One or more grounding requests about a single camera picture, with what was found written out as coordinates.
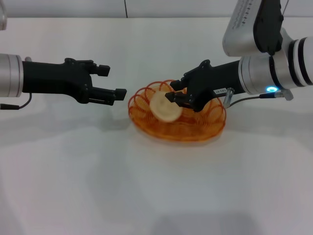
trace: banana slice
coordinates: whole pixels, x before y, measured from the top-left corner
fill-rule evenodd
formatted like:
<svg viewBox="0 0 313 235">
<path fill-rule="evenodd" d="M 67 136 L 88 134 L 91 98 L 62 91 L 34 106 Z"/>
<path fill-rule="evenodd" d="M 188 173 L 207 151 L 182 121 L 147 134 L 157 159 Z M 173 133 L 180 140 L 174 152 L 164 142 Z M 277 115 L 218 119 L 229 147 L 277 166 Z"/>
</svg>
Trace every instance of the banana slice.
<svg viewBox="0 0 313 235">
<path fill-rule="evenodd" d="M 166 97 L 166 92 L 156 92 L 150 100 L 150 110 L 153 115 L 163 122 L 172 122 L 177 120 L 181 113 L 182 107 L 176 103 L 171 103 Z"/>
</svg>

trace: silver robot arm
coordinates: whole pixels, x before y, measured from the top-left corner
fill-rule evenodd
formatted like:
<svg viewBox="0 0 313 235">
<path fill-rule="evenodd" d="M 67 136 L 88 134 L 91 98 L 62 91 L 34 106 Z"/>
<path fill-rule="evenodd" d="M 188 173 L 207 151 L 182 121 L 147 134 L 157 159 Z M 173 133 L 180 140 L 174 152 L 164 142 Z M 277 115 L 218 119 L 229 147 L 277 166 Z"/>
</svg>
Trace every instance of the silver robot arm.
<svg viewBox="0 0 313 235">
<path fill-rule="evenodd" d="M 290 89 L 313 85 L 313 37 L 291 39 L 281 27 L 283 20 L 280 0 L 238 0 L 223 48 L 241 60 L 217 67 L 203 61 L 171 83 L 175 91 L 187 88 L 187 94 L 172 92 L 166 97 L 195 112 L 221 96 L 228 108 L 237 103 L 231 104 L 232 96 L 241 93 L 260 94 L 247 99 L 292 100 Z"/>
<path fill-rule="evenodd" d="M 0 0 L 0 30 L 6 29 L 7 14 Z M 19 97 L 29 93 L 29 101 L 23 105 L 0 104 L 0 110 L 19 110 L 32 98 L 32 93 L 66 94 L 82 104 L 113 105 L 124 100 L 125 89 L 108 90 L 92 86 L 90 74 L 108 76 L 109 66 L 97 66 L 92 60 L 66 58 L 63 64 L 23 61 L 18 55 L 0 54 L 0 97 Z"/>
</svg>

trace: white table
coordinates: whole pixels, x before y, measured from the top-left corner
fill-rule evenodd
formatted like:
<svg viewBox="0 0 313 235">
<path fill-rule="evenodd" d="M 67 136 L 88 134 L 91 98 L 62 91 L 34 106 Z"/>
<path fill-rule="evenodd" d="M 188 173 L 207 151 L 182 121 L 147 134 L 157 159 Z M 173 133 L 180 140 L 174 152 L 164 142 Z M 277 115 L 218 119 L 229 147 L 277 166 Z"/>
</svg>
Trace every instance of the white table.
<svg viewBox="0 0 313 235">
<path fill-rule="evenodd" d="M 9 19 L 0 52 L 62 63 L 110 65 L 94 86 L 127 88 L 114 106 L 34 94 L 0 113 L 2 235 L 310 235 L 313 89 L 254 100 L 227 112 L 207 145 L 147 138 L 127 101 L 156 80 L 180 79 L 204 59 L 228 63 L 228 19 Z M 293 38 L 313 19 L 290 18 Z M 0 100 L 23 104 L 28 99 Z"/>
</svg>

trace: wire bowl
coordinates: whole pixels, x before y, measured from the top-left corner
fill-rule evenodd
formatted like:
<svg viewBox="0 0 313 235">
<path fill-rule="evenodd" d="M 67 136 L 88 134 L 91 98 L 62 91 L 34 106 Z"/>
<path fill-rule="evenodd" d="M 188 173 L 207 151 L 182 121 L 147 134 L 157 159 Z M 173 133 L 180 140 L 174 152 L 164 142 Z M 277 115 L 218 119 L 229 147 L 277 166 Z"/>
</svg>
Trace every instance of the wire bowl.
<svg viewBox="0 0 313 235">
<path fill-rule="evenodd" d="M 199 113 L 183 108 L 174 122 L 162 122 L 153 115 L 150 110 L 153 94 L 174 91 L 169 85 L 172 81 L 150 83 L 130 98 L 128 114 L 133 123 L 145 133 L 168 141 L 203 142 L 220 135 L 225 127 L 226 110 L 218 98 L 208 102 Z"/>
</svg>

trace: black cable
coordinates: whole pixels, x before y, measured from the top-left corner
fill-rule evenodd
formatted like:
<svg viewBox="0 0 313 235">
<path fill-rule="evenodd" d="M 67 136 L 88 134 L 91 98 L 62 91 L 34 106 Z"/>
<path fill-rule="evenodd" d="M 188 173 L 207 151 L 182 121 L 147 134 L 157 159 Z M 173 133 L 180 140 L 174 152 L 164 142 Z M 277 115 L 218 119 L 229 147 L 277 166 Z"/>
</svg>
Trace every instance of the black cable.
<svg viewBox="0 0 313 235">
<path fill-rule="evenodd" d="M 31 98 L 32 98 L 32 93 L 29 93 L 29 99 L 28 99 L 28 101 L 27 101 L 25 104 L 23 104 L 22 106 L 20 106 L 20 109 L 26 107 L 26 106 L 31 102 Z"/>
<path fill-rule="evenodd" d="M 239 103 L 241 101 L 244 101 L 244 100 L 250 100 L 250 99 L 275 99 L 275 98 L 278 98 L 278 97 L 284 97 L 284 96 L 281 96 L 281 92 L 270 92 L 270 93 L 260 94 L 259 96 L 253 96 L 253 97 L 239 99 L 239 100 L 231 103 L 229 108 L 231 106 L 233 106 L 234 104 L 237 104 L 237 103 Z"/>
<path fill-rule="evenodd" d="M 32 98 L 32 93 L 29 93 L 28 101 L 22 106 L 13 105 L 13 104 L 0 104 L 0 110 L 19 110 L 19 109 L 22 109 L 30 103 L 31 98 Z"/>
<path fill-rule="evenodd" d="M 259 96 L 254 96 L 254 97 L 248 97 L 248 98 L 243 98 L 243 99 L 239 99 L 239 100 L 236 100 L 235 102 L 231 103 L 229 108 L 241 101 L 245 101 L 245 100 L 249 100 L 249 99 L 259 99 L 260 97 Z"/>
<path fill-rule="evenodd" d="M 287 1 L 286 6 L 285 6 L 285 9 L 284 9 L 284 11 L 283 11 L 283 16 L 285 15 L 285 11 L 286 11 L 286 9 L 287 9 L 288 4 L 289 4 L 289 0 Z"/>
</svg>

